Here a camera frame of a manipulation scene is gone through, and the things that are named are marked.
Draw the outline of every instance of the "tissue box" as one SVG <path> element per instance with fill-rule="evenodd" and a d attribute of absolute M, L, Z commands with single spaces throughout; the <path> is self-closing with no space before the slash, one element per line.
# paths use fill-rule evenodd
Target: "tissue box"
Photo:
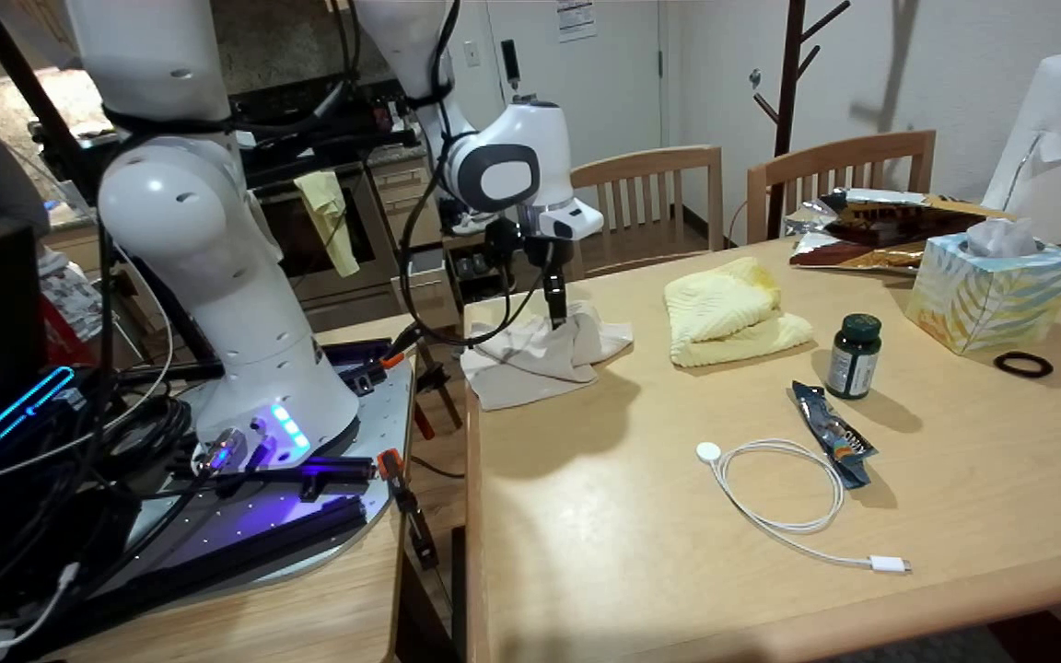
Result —
<path fill-rule="evenodd" d="M 1061 246 L 980 256 L 965 234 L 933 234 L 909 295 L 909 320 L 953 353 L 1039 342 L 1061 304 Z"/>

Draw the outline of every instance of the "yellow cloth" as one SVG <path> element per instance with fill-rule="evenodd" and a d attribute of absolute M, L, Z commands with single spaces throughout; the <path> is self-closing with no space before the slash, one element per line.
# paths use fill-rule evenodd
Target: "yellow cloth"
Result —
<path fill-rule="evenodd" d="M 356 271 L 356 256 L 351 246 L 351 224 L 345 224 L 345 198 L 341 198 L 341 185 L 334 170 L 312 170 L 293 175 L 293 187 L 304 198 L 304 213 L 311 224 L 323 246 L 323 252 L 333 256 L 340 275 L 352 275 Z"/>
<path fill-rule="evenodd" d="M 815 329 L 780 308 L 769 267 L 738 256 L 668 282 L 670 359 L 680 367 L 743 359 L 798 345 Z"/>

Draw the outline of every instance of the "blue light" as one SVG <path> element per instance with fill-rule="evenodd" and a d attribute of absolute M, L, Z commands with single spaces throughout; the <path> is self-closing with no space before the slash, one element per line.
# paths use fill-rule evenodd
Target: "blue light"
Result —
<path fill-rule="evenodd" d="M 273 415 L 293 448 L 300 445 L 311 448 L 311 439 L 303 433 L 300 418 L 282 403 L 273 403 Z"/>
<path fill-rule="evenodd" d="M 75 383 L 75 367 L 58 363 L 50 367 L 37 386 L 29 386 L 22 396 L 13 396 L 4 413 L 0 423 L 22 410 L 4 429 L 0 442 L 22 423 L 22 415 L 32 415 L 40 403 L 47 403 L 54 395 L 61 395 Z"/>

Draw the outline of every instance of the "door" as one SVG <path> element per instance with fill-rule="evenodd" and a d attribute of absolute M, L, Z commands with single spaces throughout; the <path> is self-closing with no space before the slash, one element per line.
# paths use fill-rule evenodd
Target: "door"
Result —
<path fill-rule="evenodd" d="M 658 143 L 654 0 L 486 0 L 486 20 L 494 45 L 517 39 L 519 92 L 567 110 L 575 165 Z"/>

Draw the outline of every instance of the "wooden chair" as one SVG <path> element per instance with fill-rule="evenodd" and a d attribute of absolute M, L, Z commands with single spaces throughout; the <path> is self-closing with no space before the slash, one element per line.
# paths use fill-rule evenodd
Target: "wooden chair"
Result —
<path fill-rule="evenodd" d="M 702 171 L 706 232 L 690 227 L 680 181 Z M 630 149 L 571 170 L 571 187 L 592 187 L 603 227 L 575 246 L 571 271 L 616 271 L 723 246 L 723 146 L 680 143 Z"/>
<path fill-rule="evenodd" d="M 747 170 L 747 243 L 774 240 L 769 192 L 780 185 L 780 213 L 820 198 L 833 187 L 933 187 L 937 133 L 880 133 L 780 153 Z"/>

